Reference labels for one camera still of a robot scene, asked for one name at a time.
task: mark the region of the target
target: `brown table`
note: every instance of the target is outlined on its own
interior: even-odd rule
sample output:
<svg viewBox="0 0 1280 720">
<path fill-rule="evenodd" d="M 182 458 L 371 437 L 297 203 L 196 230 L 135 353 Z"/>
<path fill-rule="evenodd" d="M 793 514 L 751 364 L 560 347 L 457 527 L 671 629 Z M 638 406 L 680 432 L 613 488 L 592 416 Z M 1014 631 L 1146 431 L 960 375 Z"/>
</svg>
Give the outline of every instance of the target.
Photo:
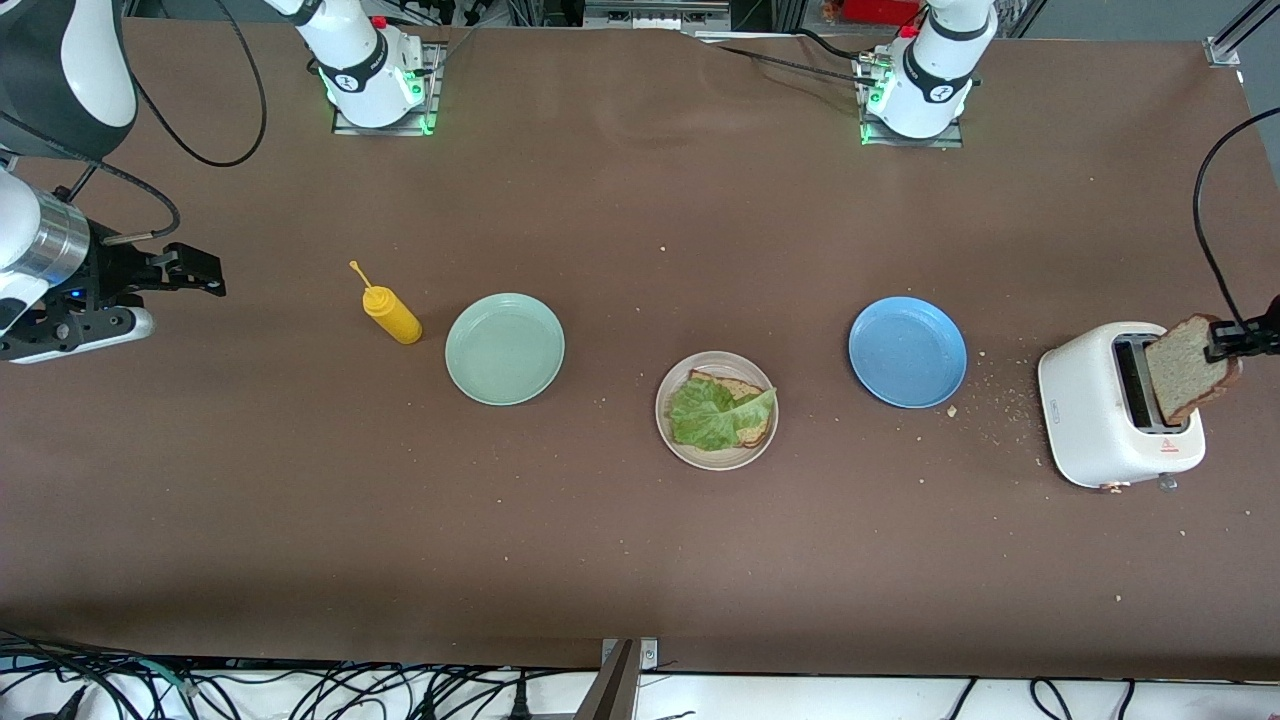
<svg viewBox="0 0 1280 720">
<path fill-rule="evenodd" d="M 127 31 L 192 143 L 251 140 L 225 27 Z M 200 167 L 145 111 L 113 155 L 229 295 L 151 296 L 145 342 L 0 368 L 0 624 L 168 653 L 582 665 L 645 634 L 680 669 L 1276 676 L 1280 361 L 1206 411 L 1174 495 L 1061 479 L 1033 379 L 1105 322 L 1224 311 L 1190 188 L 1248 111 L 1197 45 L 996 42 L 942 152 L 863 147 L 838 82 L 660 31 L 476 32 L 436 136 L 339 138 L 294 31 L 248 37 L 271 102 L 252 161 Z M 1251 131 L 1206 213 L 1252 311 L 1280 290 L 1276 200 Z M 81 205 L 163 224 L 109 178 Z M 424 341 L 362 315 L 352 258 Z M 512 409 L 443 364 L 499 291 L 568 337 Z M 849 369 L 852 318 L 896 293 L 965 332 L 955 418 Z M 773 446 L 723 475 L 653 424 L 658 380 L 709 348 L 781 388 Z"/>
</svg>

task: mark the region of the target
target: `metal frame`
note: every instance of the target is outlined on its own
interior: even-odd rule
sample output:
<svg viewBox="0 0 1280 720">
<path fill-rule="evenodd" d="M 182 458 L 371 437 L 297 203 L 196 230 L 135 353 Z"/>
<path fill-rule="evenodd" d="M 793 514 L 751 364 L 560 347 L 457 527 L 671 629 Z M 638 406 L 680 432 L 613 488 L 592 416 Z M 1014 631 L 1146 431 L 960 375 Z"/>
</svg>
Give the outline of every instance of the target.
<svg viewBox="0 0 1280 720">
<path fill-rule="evenodd" d="M 1204 55 L 1208 63 L 1217 68 L 1239 65 L 1240 56 L 1236 49 L 1276 12 L 1280 12 L 1280 0 L 1249 0 L 1226 27 L 1204 40 Z"/>
<path fill-rule="evenodd" d="M 657 662 L 658 642 L 649 639 L 654 644 L 652 660 Z M 640 638 L 614 641 L 612 650 L 605 651 L 608 659 L 586 691 L 573 720 L 632 720 L 640 664 L 645 660 L 644 642 Z"/>
</svg>

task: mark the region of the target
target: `bottle nozzle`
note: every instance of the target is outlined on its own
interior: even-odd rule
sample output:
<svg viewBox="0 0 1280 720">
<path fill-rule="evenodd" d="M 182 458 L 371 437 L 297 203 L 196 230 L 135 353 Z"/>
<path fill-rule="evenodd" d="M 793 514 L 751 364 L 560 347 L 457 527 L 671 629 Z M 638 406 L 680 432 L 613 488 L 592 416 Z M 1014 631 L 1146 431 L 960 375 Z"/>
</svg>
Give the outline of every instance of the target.
<svg viewBox="0 0 1280 720">
<path fill-rule="evenodd" d="M 356 274 L 360 275 L 360 279 L 365 281 L 365 287 L 374 287 L 374 283 L 369 282 L 369 278 L 365 277 L 365 272 L 360 269 L 360 263 L 352 260 L 351 263 L 347 264 L 351 265 L 352 270 L 356 270 Z"/>
</svg>

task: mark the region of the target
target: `mustard bottle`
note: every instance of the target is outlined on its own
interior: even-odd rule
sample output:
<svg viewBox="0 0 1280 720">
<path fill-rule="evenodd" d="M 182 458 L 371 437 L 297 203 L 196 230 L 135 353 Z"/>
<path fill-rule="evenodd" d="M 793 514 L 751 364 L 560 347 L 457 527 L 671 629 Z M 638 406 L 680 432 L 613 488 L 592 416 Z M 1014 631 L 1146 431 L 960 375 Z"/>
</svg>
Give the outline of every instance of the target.
<svg viewBox="0 0 1280 720">
<path fill-rule="evenodd" d="M 355 260 L 349 263 L 360 279 L 365 281 L 365 313 L 401 345 L 412 345 L 422 337 L 422 323 L 408 311 L 408 307 L 396 297 L 390 288 L 375 286 L 365 277 Z"/>
</svg>

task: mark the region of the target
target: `bread slice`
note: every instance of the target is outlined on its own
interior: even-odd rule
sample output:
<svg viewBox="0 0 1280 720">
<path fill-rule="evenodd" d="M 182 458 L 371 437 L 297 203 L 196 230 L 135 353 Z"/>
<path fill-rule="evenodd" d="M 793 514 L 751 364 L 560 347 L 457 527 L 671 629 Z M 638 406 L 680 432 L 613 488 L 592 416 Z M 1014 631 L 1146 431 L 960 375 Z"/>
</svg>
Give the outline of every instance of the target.
<svg viewBox="0 0 1280 720">
<path fill-rule="evenodd" d="M 1192 315 L 1147 346 L 1147 369 L 1160 414 L 1180 425 L 1197 407 L 1217 398 L 1240 377 L 1239 357 L 1204 359 L 1213 315 Z"/>
<path fill-rule="evenodd" d="M 746 380 L 740 380 L 737 378 L 721 378 L 718 375 L 704 373 L 701 370 L 691 370 L 689 373 L 689 379 L 713 382 L 727 389 L 730 395 L 733 396 L 733 400 L 742 400 L 749 395 L 760 395 L 764 392 L 763 388 L 755 387 Z M 764 438 L 769 437 L 769 424 L 772 423 L 772 420 L 773 420 L 773 414 L 771 413 L 769 418 L 764 420 L 764 423 L 760 423 L 759 425 L 755 425 L 753 428 L 744 428 L 741 430 L 737 430 L 737 447 L 745 447 L 748 450 L 759 447 L 760 443 L 764 442 Z"/>
<path fill-rule="evenodd" d="M 736 378 L 721 378 L 710 373 L 704 373 L 701 370 L 691 370 L 689 373 L 689 379 L 710 380 L 730 392 L 733 400 L 742 400 L 749 395 L 760 395 L 764 392 L 763 388 L 758 388 L 746 380 L 740 380 Z"/>
</svg>

